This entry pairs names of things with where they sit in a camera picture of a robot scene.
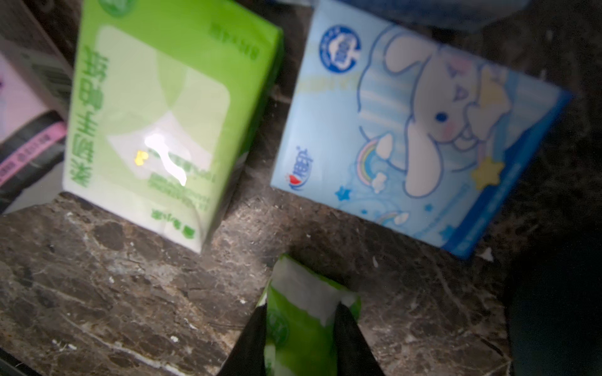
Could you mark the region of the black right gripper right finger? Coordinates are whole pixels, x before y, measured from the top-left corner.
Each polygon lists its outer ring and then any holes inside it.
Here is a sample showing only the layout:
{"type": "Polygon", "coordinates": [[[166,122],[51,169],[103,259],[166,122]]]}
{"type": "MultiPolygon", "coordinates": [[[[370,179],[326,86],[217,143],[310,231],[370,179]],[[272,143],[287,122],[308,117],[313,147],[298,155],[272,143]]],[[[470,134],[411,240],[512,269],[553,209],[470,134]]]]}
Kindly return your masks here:
{"type": "Polygon", "coordinates": [[[336,308],[333,336],[338,376],[384,376],[354,316],[343,303],[336,308]]]}

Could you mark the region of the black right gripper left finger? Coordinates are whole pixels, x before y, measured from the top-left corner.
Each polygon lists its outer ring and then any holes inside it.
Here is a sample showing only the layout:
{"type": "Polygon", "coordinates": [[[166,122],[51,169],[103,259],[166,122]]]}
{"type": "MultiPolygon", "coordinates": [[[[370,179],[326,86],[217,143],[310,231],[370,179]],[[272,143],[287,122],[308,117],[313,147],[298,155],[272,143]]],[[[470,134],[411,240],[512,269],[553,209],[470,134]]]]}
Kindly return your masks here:
{"type": "Polygon", "coordinates": [[[218,376],[266,376],[267,306],[255,308],[218,376]]]}

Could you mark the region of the green pocket tissue pack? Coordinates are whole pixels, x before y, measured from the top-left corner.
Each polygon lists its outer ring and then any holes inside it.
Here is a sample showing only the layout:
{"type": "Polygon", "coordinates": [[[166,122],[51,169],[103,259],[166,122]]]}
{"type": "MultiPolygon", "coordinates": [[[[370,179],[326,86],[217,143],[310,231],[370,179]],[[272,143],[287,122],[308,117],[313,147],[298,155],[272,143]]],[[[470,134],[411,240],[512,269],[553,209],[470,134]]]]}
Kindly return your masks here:
{"type": "Polygon", "coordinates": [[[267,308],[267,374],[336,375],[334,322],[339,304],[359,318],[362,303],[357,293],[282,255],[258,304],[267,308]]]}

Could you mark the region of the blue cartoon tissue pack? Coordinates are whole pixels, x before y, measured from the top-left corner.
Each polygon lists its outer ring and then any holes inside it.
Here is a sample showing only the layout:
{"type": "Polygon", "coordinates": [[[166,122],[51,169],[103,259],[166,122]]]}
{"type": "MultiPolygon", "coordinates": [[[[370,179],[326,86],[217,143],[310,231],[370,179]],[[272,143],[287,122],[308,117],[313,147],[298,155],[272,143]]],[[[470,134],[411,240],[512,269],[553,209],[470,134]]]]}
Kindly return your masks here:
{"type": "Polygon", "coordinates": [[[271,186],[466,259],[570,98],[323,1],[271,186]]]}

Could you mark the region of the pink Kuromi tissue pack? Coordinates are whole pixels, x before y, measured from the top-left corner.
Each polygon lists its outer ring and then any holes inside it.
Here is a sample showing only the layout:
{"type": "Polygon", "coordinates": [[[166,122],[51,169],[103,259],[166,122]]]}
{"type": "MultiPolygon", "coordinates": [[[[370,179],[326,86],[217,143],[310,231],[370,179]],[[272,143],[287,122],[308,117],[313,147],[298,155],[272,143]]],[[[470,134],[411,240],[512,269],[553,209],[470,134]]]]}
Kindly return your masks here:
{"type": "Polygon", "coordinates": [[[54,56],[1,42],[1,212],[63,189],[72,81],[54,56]]]}

